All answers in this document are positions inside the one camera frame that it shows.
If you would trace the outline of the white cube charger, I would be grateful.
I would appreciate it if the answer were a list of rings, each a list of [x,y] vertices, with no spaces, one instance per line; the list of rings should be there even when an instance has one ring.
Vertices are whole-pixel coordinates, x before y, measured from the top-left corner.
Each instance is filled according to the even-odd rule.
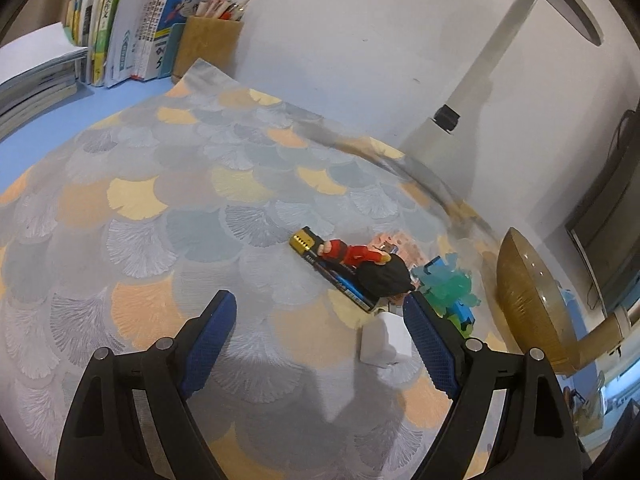
[[[412,339],[404,319],[392,312],[378,312],[363,326],[359,359],[377,367],[408,362],[412,357]]]

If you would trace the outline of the dark monitor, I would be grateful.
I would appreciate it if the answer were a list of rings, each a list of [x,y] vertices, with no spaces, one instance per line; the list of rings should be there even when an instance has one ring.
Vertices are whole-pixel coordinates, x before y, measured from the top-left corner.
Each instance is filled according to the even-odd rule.
[[[639,281],[639,111],[626,110],[612,137],[608,158],[565,229],[611,313],[630,307]]]

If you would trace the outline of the black fuzzy toy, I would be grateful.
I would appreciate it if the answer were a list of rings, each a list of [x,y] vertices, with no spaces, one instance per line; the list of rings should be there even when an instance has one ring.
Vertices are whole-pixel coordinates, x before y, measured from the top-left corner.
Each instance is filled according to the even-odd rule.
[[[372,296],[401,301],[414,291],[411,274],[398,255],[390,255],[384,264],[364,262],[356,269],[356,278]]]

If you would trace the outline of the amber ribbed glass bowl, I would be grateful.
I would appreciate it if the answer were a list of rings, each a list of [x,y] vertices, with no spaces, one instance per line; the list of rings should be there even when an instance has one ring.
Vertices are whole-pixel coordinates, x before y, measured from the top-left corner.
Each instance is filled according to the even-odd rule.
[[[532,244],[511,228],[497,259],[498,305],[524,352],[537,347],[555,373],[578,371],[577,337],[558,284]]]

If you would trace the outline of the patterned fan-print table mat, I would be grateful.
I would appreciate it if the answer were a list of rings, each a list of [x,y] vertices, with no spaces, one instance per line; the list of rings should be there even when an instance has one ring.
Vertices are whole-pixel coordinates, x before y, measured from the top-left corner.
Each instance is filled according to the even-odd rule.
[[[288,244],[306,226],[397,240],[472,275],[474,335],[503,348],[482,267],[498,240],[396,148],[195,64],[1,196],[1,415],[51,477],[82,372],[174,336],[216,292],[234,332],[190,410],[232,479],[407,479],[449,400],[418,356],[359,359],[367,315]]]

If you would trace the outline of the row of upright books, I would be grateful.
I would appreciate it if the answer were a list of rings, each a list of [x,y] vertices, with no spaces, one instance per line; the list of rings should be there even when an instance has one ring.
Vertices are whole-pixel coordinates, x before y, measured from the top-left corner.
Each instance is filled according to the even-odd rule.
[[[68,0],[65,26],[87,49],[81,80],[111,88],[171,75],[188,21],[239,23],[246,7],[240,0]]]

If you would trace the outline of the stack of white papers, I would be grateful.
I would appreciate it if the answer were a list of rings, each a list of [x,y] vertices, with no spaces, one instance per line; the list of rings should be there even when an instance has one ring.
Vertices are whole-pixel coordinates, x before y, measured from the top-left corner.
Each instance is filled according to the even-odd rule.
[[[73,96],[88,48],[72,43],[61,23],[1,48],[1,139]]]

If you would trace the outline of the wooden pen holder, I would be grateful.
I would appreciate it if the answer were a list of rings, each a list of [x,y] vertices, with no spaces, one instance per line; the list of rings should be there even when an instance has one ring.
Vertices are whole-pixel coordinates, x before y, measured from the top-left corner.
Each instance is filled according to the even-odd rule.
[[[179,42],[171,78],[180,79],[197,60],[224,72],[231,70],[243,26],[237,21],[190,16]]]

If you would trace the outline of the red toy figure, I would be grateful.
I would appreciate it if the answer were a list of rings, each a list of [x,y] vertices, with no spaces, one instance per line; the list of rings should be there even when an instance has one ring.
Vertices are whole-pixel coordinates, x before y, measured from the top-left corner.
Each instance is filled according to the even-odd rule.
[[[353,268],[367,262],[378,266],[390,262],[388,252],[367,245],[347,245],[342,240],[326,240],[318,247],[317,254],[326,261]]]

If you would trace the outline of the teal green toy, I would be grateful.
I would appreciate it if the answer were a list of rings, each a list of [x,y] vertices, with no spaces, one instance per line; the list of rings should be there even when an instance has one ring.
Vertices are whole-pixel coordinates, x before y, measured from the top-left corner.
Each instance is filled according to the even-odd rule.
[[[418,292],[436,314],[454,324],[463,337],[469,337],[475,325],[473,310],[480,305],[480,298],[473,292],[471,272],[458,265],[458,255],[450,252],[437,256],[423,266],[415,266],[411,274]]]

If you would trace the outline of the white desk lamp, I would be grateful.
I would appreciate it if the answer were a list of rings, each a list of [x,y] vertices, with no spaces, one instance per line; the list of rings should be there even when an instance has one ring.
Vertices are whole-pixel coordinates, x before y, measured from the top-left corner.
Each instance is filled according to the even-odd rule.
[[[401,151],[436,174],[451,192],[468,197],[477,166],[477,128],[488,101],[491,76],[539,0],[513,0],[473,63],[446,87],[442,105],[416,127]],[[604,33],[584,0],[544,0],[582,38],[596,47]]]

